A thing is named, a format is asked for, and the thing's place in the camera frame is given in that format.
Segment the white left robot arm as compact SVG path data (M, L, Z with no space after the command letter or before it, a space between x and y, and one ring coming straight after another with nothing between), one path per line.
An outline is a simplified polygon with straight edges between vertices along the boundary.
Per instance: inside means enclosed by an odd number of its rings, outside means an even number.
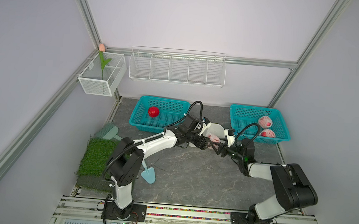
M126 137L109 157L102 177L110 174L110 183L113 186L113 206L119 212L132 208L132 182L138 175L141 167L145 167L145 159L165 149L171 149L178 145L207 149L216 147L215 142L209 137L216 137L216 141L226 138L226 130L220 124L211 123L207 118L196 119L192 115L186 115L177 123L168 125L159 134L144 139L131 140Z

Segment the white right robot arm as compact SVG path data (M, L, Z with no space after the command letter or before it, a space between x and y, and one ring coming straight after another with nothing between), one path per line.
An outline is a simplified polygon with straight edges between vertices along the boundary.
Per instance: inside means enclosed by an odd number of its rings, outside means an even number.
M280 215L318 203L316 191L299 164L259 163L254 156L254 142L250 139L244 138L240 144L230 145L227 139L212 134L206 137L207 147L222 157L230 156L242 174L273 183L274 195L249 207L243 218L246 224L268 224Z

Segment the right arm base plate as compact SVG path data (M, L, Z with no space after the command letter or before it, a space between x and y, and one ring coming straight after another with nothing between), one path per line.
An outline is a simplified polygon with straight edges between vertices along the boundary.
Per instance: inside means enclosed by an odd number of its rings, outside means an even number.
M261 220L256 213L250 212L231 212L231 224L275 224L272 219Z

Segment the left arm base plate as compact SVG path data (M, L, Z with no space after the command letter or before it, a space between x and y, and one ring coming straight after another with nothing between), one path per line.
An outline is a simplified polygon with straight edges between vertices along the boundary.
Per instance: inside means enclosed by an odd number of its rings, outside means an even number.
M108 201L102 216L108 220L122 220L133 222L145 222L147 206L145 204L130 204L124 209L120 209L114 202Z

